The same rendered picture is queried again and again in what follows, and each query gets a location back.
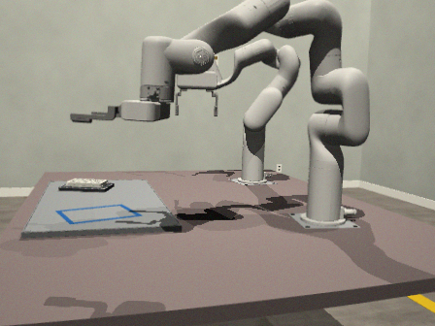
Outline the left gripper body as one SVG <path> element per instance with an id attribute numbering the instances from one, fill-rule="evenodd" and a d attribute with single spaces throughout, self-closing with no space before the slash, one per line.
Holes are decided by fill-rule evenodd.
<path id="1" fill-rule="evenodd" d="M 151 102 L 142 102 L 151 101 Z M 154 122 L 170 117 L 170 103 L 174 100 L 141 99 L 140 101 L 123 101 L 121 118 L 124 120 Z"/>

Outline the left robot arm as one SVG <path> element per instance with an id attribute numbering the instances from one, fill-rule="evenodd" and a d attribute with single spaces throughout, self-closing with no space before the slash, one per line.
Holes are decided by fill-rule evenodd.
<path id="1" fill-rule="evenodd" d="M 145 38 L 140 98 L 174 100 L 176 74 L 202 74 L 212 67 L 215 54 L 241 46 L 262 32 L 286 39 L 314 35 L 309 49 L 313 99 L 343 109 L 321 110 L 309 119 L 307 211 L 300 219 L 319 226 L 343 225 L 344 216 L 356 215 L 356 210 L 341 206 L 344 155 L 340 146 L 358 147 L 368 138 L 369 85 L 360 70 L 342 68 L 342 20 L 329 1 L 290 6 L 290 0 L 243 0 L 180 40 Z"/>

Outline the blue tape outline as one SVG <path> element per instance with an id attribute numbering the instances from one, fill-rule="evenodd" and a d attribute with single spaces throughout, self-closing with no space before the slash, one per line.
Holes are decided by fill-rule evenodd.
<path id="1" fill-rule="evenodd" d="M 82 222 L 73 222 L 71 219 L 69 219 L 63 212 L 67 211 L 75 211 L 75 210 L 85 210 L 85 209 L 95 209 L 95 208 L 104 208 L 104 207 L 113 207 L 113 206 L 121 206 L 124 209 L 136 214 L 131 216 L 123 216 L 123 217 L 115 217 L 115 218 L 107 218 L 107 219 L 98 219 L 98 220 L 90 220 L 90 221 L 82 221 Z M 86 222 L 94 222 L 94 221 L 102 221 L 102 220 L 110 220 L 110 219 L 118 219 L 118 218 L 126 218 L 126 217 L 134 217 L 134 216 L 142 216 L 141 214 L 134 212 L 127 208 L 124 205 L 112 205 L 112 206 L 103 206 L 103 207 L 93 207 L 93 208 L 83 208 L 83 209 L 74 209 L 74 210 L 65 210 L 65 211 L 56 211 L 61 217 L 63 217 L 69 224 L 78 224 L 78 223 L 86 223 Z"/>

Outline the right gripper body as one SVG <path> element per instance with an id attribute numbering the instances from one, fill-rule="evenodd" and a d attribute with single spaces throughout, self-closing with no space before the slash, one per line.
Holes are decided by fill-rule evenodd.
<path id="1" fill-rule="evenodd" d="M 178 88 L 181 89 L 215 89 L 217 87 L 217 74 L 204 72 L 198 75 L 178 75 Z"/>

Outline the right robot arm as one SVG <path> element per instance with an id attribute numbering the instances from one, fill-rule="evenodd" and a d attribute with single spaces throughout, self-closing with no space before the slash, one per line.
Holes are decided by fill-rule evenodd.
<path id="1" fill-rule="evenodd" d="M 252 184 L 266 183 L 266 178 L 273 176 L 272 173 L 263 172 L 265 127 L 294 86 L 301 66 L 300 58 L 293 47 L 283 46 L 278 50 L 269 40 L 262 39 L 235 50 L 234 69 L 228 79 L 222 79 L 215 60 L 208 70 L 217 73 L 217 87 L 214 89 L 217 90 L 233 83 L 242 69 L 259 61 L 279 71 L 243 118 L 242 177 L 238 178 L 238 182 Z"/>

